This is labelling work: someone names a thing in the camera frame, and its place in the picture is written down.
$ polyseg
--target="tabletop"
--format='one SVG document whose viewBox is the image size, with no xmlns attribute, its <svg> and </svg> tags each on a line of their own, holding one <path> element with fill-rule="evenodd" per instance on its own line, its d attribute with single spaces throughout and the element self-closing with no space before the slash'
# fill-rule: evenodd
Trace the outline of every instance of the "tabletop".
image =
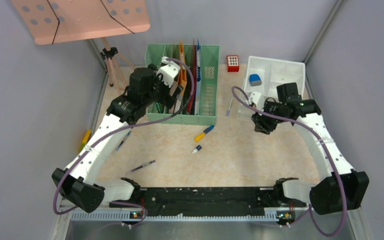
<svg viewBox="0 0 384 240">
<path fill-rule="evenodd" d="M 132 69 L 121 69 L 129 79 Z M 316 164 L 290 123 L 279 124 L 270 135 L 254 132 L 252 121 L 237 119 L 236 100 L 226 116 L 231 88 L 242 86 L 247 65 L 241 64 L 239 72 L 227 72 L 225 64 L 218 69 L 217 122 L 199 142 L 201 151 L 192 154 L 198 145 L 194 138 L 206 126 L 158 123 L 136 127 L 105 162 L 98 180 L 126 177 L 142 187 L 263 187 L 290 177 L 318 183 Z M 115 87 L 107 84 L 98 125 L 117 96 Z M 144 116 L 139 123 L 147 121 Z M 155 163 L 130 172 L 152 160 Z"/>
</svg>

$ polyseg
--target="yellow connector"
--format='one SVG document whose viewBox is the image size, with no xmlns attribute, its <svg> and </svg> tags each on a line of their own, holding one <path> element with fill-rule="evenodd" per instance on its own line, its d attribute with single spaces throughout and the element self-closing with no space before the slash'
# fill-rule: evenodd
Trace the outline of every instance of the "yellow connector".
<svg viewBox="0 0 384 240">
<path fill-rule="evenodd" d="M 195 137 L 195 142 L 199 142 L 203 137 L 205 136 L 205 132 L 199 134 L 198 136 Z"/>
<path fill-rule="evenodd" d="M 82 151 L 82 149 L 88 143 L 89 139 L 91 138 L 91 133 L 92 133 L 92 131 L 90 129 L 87 130 L 86 135 L 84 135 L 83 140 L 81 141 L 81 146 L 80 146 L 80 149 L 78 150 L 79 153 Z"/>
</svg>

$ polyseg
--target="gray wall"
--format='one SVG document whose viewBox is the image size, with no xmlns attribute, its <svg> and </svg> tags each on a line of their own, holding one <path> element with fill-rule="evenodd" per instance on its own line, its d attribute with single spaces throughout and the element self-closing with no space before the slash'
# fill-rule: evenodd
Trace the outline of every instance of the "gray wall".
<svg viewBox="0 0 384 240">
<path fill-rule="evenodd" d="M 101 78 L 84 41 L 36 45 L 0 0 L 0 240 L 50 237 L 51 174 L 75 157 Z"/>
<path fill-rule="evenodd" d="M 307 73 L 336 143 L 370 178 L 363 209 L 384 239 L 384 1 L 347 1 Z"/>
<path fill-rule="evenodd" d="M 335 2 L 148 0 L 150 29 L 109 41 L 137 65 L 145 63 L 148 44 L 192 44 L 193 38 L 220 45 L 221 63 L 226 55 L 239 55 L 241 62 L 248 56 L 302 61 Z"/>
</svg>

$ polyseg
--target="green bin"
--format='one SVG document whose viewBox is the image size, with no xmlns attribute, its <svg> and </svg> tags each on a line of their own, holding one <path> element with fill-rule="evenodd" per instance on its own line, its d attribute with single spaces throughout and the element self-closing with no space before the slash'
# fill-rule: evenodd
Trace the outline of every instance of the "green bin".
<svg viewBox="0 0 384 240">
<path fill-rule="evenodd" d="M 193 64 L 194 51 L 193 45 L 183 45 L 186 64 Z M 188 115 L 179 114 L 162 123 L 165 124 L 185 124 L 185 125 L 204 125 L 216 124 L 217 119 L 217 79 L 219 76 L 219 46 L 201 45 L 201 94 L 199 101 L 199 114 Z M 178 44 L 149 44 L 145 54 L 145 64 L 159 66 L 162 57 L 173 57 L 179 59 Z M 159 113 L 156 104 L 151 105 L 146 115 L 150 121 L 160 120 L 170 116 L 168 112 Z"/>
</svg>

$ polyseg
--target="perforated pink board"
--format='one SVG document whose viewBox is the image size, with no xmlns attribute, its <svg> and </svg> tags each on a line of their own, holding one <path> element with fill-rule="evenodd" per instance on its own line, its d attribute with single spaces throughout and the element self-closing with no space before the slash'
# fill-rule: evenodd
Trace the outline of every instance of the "perforated pink board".
<svg viewBox="0 0 384 240">
<path fill-rule="evenodd" d="M 28 26 L 34 41 L 39 45 L 53 42 L 58 19 L 60 23 L 54 43 L 130 34 L 129 30 L 139 33 L 151 26 L 145 0 L 49 0 L 49 3 L 46 0 L 11 0 L 11 2 Z"/>
</svg>

